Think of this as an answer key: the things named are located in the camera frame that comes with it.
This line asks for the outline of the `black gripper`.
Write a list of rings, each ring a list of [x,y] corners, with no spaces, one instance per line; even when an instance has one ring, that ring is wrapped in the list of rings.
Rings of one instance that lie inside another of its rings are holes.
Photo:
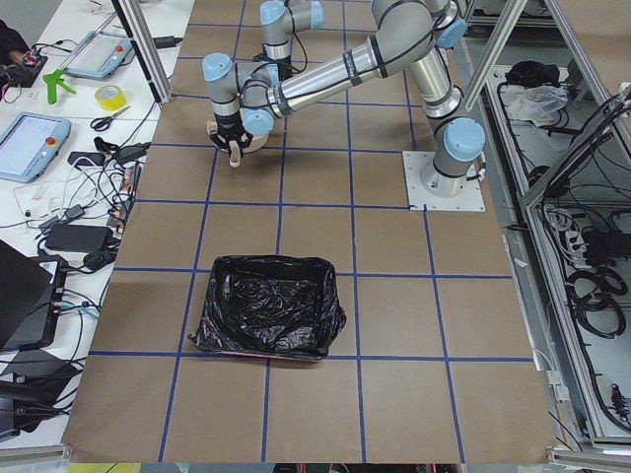
[[[245,131],[242,115],[239,112],[230,115],[214,115],[215,120],[209,122],[209,138],[223,153],[230,152],[229,144],[236,142],[241,155],[248,152],[251,145],[251,134]]]

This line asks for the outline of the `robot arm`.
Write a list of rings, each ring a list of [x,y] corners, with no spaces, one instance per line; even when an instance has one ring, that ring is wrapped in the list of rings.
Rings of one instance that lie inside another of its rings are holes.
[[[319,1],[264,1],[259,6],[263,59],[278,67],[280,80],[291,78],[292,41],[297,33],[320,28],[324,10]]]
[[[259,7],[264,57],[240,64],[213,52],[201,62],[214,113],[207,133],[236,168],[245,153],[265,144],[276,120],[306,106],[401,71],[411,74],[437,143],[420,178],[443,198],[461,193],[486,137],[462,108],[442,50],[453,47],[466,24],[453,1],[374,1],[376,30],[360,45],[304,72],[292,69],[292,37],[324,22],[318,1],[265,1]]]

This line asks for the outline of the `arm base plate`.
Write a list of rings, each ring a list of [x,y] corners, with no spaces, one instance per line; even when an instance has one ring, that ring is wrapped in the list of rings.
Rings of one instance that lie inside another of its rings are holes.
[[[474,164],[458,178],[444,177],[434,169],[434,152],[403,151],[408,208],[411,211],[485,211],[480,180]]]

